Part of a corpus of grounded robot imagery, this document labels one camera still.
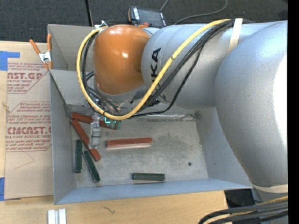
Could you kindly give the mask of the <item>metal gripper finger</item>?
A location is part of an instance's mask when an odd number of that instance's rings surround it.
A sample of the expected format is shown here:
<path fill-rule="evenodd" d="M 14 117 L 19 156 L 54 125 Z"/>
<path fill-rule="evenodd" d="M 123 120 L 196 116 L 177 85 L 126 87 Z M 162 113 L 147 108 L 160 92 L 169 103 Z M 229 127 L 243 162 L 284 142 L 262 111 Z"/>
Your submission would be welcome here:
<path fill-rule="evenodd" d="M 92 122 L 90 124 L 90 141 L 89 141 L 89 148 L 95 148 L 96 143 L 95 143 L 95 137 L 93 136 L 94 133 L 94 123 Z"/>
<path fill-rule="evenodd" d="M 98 147 L 100 143 L 101 129 L 99 122 L 95 123 L 95 146 Z"/>

